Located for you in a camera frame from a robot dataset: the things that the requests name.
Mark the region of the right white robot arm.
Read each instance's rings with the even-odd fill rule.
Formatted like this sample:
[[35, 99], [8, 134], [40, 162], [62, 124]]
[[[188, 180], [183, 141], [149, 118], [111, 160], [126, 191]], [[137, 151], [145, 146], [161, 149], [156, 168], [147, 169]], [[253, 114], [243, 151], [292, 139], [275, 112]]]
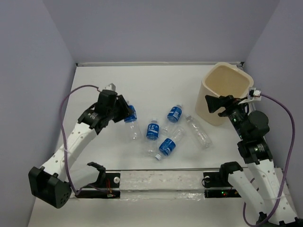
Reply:
[[250, 206], [258, 216], [257, 227], [301, 227], [303, 220], [291, 207], [283, 189], [288, 170], [285, 164], [283, 177], [278, 179], [273, 156], [264, 136], [269, 132], [268, 117], [261, 111], [246, 112], [249, 102], [260, 100], [263, 94], [253, 91], [246, 98], [233, 96], [214, 97], [206, 95], [208, 110], [216, 112], [220, 108], [220, 117], [228, 117], [236, 130], [240, 142], [238, 150], [257, 184], [255, 188], [245, 176], [237, 162], [221, 165], [218, 180], [222, 185], [231, 185], [244, 200], [244, 206]]

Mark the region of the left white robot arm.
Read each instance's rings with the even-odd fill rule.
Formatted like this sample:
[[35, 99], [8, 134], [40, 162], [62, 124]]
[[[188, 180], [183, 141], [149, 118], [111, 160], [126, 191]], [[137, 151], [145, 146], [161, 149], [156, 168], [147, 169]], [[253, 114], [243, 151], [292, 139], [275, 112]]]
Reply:
[[86, 146], [108, 126], [133, 113], [122, 95], [113, 90], [100, 91], [98, 100], [79, 117], [69, 136], [63, 135], [62, 146], [40, 167], [28, 173], [32, 195], [59, 209], [72, 193], [78, 194], [85, 186], [99, 187], [106, 178], [106, 168], [89, 162], [72, 178], [70, 168]]

